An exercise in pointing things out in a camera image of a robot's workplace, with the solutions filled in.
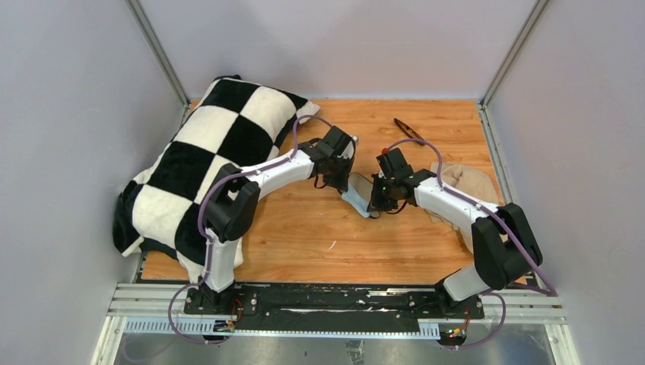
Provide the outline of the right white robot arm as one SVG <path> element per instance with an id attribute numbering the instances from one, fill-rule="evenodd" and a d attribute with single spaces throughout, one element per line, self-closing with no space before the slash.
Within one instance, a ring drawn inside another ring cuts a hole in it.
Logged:
<path id="1" fill-rule="evenodd" d="M 523 209 L 477 200 L 443 182 L 439 173 L 414 171 L 398 148 L 377 157 L 369 209 L 390 211 L 399 202 L 435 214 L 472 239 L 474 262 L 436 285 L 434 306 L 444 317 L 462 311 L 465 300 L 502 290 L 541 265 L 543 257 Z"/>

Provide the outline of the black glasses case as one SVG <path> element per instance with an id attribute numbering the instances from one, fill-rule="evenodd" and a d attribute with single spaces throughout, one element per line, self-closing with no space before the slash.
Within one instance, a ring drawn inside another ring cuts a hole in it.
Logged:
<path id="1" fill-rule="evenodd" d="M 348 177 L 348 188 L 355 189 L 363 198 L 368 200 L 368 211 L 370 212 L 370 200 L 373 190 L 373 182 L 360 173 L 353 172 Z"/>

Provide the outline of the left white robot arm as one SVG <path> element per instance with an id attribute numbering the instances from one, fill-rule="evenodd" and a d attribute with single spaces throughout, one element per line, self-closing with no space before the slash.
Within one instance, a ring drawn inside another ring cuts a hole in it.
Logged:
<path id="1" fill-rule="evenodd" d="M 232 307 L 228 288 L 234 283 L 237 244 L 251 228 L 260 200 L 312 178 L 322 179 L 324 187 L 347 192 L 356 150 L 357 137 L 333 126 L 320 140 L 299 143 L 265 163 L 242 168 L 228 163 L 220 169 L 198 213 L 199 229 L 207 240 L 205 270 L 198 282 L 208 287 L 206 307 L 215 314 Z"/>

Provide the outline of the light blue cleaning cloth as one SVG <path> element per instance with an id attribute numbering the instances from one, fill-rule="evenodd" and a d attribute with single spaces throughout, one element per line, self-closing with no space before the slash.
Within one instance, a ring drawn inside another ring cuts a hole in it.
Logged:
<path id="1" fill-rule="evenodd" d="M 341 194 L 341 197 L 345 202 L 349 203 L 361 217 L 370 217 L 370 212 L 368 211 L 368 200 L 363 198 L 351 186 L 346 192 Z"/>

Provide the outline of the dark sunglasses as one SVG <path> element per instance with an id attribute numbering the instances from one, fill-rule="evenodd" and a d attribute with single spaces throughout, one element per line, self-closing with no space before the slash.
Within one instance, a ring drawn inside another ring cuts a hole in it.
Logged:
<path id="1" fill-rule="evenodd" d="M 424 146 L 424 138 L 421 137 L 412 127 L 403 122 L 401 119 L 394 118 L 394 125 L 405 134 L 405 136 L 412 142 L 419 146 Z"/>

